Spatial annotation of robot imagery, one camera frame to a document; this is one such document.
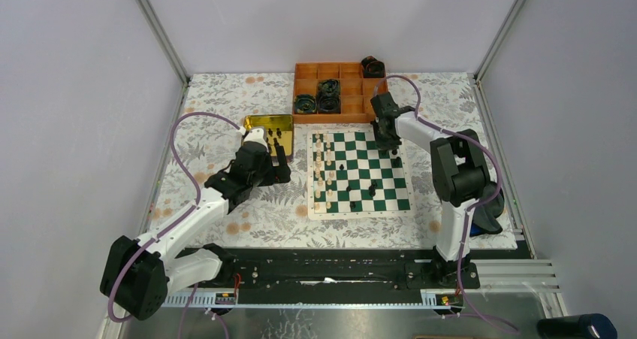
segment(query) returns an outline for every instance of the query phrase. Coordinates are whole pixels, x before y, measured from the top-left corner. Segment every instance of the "chessboard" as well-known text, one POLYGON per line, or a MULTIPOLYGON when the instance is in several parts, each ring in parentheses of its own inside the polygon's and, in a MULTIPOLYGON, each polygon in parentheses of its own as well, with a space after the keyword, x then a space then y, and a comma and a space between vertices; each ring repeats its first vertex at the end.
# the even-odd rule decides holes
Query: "chessboard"
POLYGON ((406 156, 376 149, 371 128, 310 132, 307 146, 310 219, 414 214, 406 156))

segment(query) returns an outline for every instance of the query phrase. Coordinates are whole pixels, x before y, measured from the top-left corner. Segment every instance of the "chessboard border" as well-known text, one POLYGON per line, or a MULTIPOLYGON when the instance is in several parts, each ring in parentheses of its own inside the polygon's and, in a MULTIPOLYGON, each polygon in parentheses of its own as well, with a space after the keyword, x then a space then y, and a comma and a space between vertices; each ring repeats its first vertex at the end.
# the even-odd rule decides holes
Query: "chessboard border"
POLYGON ((340 134, 351 132, 373 132, 372 128, 363 129, 322 129, 313 130, 307 134, 307 217, 310 220, 342 220, 342 219, 370 219, 373 217, 394 217, 394 216, 406 216, 414 217, 416 214, 415 194, 414 187, 412 185, 412 173, 409 170, 409 158, 407 155, 403 155, 403 150, 398 147, 398 156, 403 161, 403 172, 405 173, 405 183, 407 193, 409 195, 409 210, 396 210, 396 211, 361 211, 357 213, 315 213, 314 212, 314 143, 312 138, 316 134, 340 134))

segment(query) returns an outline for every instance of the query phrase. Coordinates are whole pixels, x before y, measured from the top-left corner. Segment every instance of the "white wall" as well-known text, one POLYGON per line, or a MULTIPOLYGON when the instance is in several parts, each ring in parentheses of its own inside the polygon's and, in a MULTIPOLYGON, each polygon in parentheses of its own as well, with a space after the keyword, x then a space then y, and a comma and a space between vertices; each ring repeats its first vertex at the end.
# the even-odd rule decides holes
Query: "white wall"
POLYGON ((0 0, 0 337, 94 337, 180 83, 134 0, 0 0))
POLYGON ((471 71, 514 0, 150 0, 189 74, 360 61, 471 71))
POLYGON ((571 313, 637 337, 637 0, 529 0, 483 81, 571 313))

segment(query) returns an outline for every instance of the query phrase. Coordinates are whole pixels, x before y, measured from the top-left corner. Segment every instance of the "leaf pattern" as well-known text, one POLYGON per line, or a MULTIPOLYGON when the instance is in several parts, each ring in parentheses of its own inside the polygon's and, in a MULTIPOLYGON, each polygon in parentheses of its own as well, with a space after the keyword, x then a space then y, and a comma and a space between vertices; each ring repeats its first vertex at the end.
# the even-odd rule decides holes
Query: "leaf pattern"
MULTIPOLYGON (((466 74, 405 74, 421 90, 419 113, 448 129, 474 129, 486 142, 473 91, 466 74)), ((287 114, 290 111, 293 74, 196 74, 192 77, 184 110, 221 114, 237 124, 246 115, 287 114)), ((388 82, 400 105, 415 105, 413 88, 402 80, 388 82)), ((430 248, 442 206, 431 182, 428 154, 405 142, 415 190, 415 217, 352 220, 309 220, 307 218, 306 170, 307 133, 314 130, 365 128, 368 125, 296 125, 291 182, 259 187, 252 197, 232 213, 213 223, 190 243, 199 247, 215 242, 227 247, 312 247, 312 248, 430 248)), ((183 121, 176 133, 176 148, 193 174, 207 177, 234 158, 240 135, 227 123, 208 117, 183 121)), ((158 188, 149 227, 160 225, 172 213, 195 197, 190 181, 174 160, 169 160, 158 188)), ((472 238, 472 248, 515 248, 511 219, 499 218, 504 232, 472 238)))

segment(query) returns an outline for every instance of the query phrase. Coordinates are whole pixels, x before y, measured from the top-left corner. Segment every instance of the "black cylinder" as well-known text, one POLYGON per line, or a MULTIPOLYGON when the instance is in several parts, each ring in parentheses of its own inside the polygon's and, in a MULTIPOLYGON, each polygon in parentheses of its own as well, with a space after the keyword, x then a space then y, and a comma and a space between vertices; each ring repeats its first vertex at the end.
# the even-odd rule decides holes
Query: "black cylinder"
POLYGON ((542 319, 537 323, 537 331, 545 338, 617 339, 617 330, 613 323, 602 314, 583 314, 542 319))

